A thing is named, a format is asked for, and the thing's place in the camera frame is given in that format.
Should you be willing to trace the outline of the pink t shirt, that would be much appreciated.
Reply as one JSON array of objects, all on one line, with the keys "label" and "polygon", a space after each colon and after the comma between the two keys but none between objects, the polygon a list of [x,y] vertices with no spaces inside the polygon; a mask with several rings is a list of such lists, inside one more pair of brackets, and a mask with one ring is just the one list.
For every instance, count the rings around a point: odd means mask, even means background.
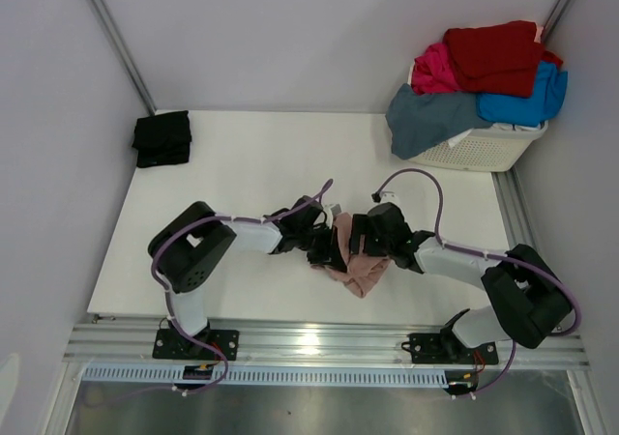
[{"label": "pink t shirt", "polygon": [[352,254],[349,241],[353,217],[341,213],[335,217],[333,229],[337,240],[336,256],[330,264],[311,262],[313,269],[326,272],[334,281],[340,282],[356,297],[363,299],[376,286],[391,264],[388,257]]}]

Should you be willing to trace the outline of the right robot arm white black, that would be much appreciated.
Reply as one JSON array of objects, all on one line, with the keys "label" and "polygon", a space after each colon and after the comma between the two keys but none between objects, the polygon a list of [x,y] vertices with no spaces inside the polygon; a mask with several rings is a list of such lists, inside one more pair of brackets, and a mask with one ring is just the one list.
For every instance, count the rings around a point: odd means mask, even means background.
[{"label": "right robot arm white black", "polygon": [[430,231],[411,231],[393,203],[352,217],[350,251],[386,256],[403,270],[448,277],[486,293],[488,306],[458,313],[441,330],[441,352],[452,362],[488,342],[510,339],[535,349],[575,311],[575,302],[532,247],[484,254],[453,246]]}]

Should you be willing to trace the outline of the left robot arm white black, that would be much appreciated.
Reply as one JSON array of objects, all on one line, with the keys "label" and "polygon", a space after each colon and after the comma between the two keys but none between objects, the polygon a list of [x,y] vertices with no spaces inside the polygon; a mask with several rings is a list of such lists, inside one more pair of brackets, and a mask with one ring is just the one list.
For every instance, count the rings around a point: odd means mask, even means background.
[{"label": "left robot arm white black", "polygon": [[282,254],[299,249],[310,264],[346,271],[335,218],[338,204],[301,197],[291,209],[263,218],[218,215],[203,201],[192,203],[149,244],[151,274],[162,286],[174,346],[186,358],[202,356],[209,344],[203,291],[210,274],[233,251]]}]

